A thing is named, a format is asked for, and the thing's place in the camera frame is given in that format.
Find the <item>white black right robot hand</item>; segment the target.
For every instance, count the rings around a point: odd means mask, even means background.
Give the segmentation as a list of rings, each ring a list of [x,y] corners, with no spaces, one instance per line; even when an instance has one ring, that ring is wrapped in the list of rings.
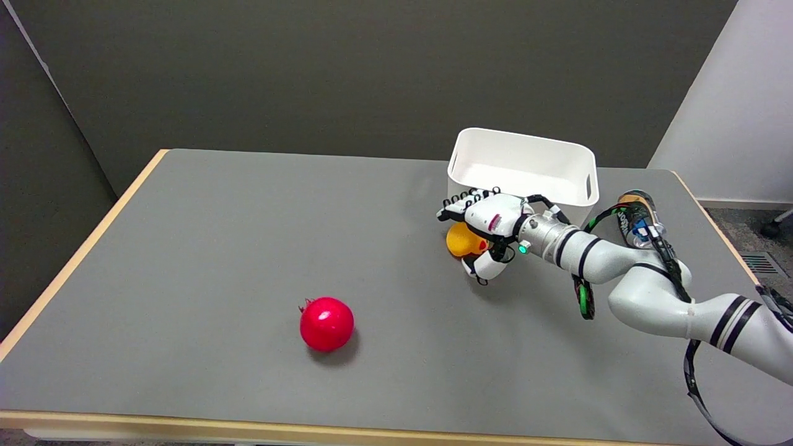
[[[468,276],[481,285],[501,274],[515,258],[514,245],[519,231],[533,207],[525,197],[473,190],[458,201],[444,200],[444,207],[436,214],[438,221],[458,221],[488,243],[488,249],[478,256],[468,255],[462,260]]]

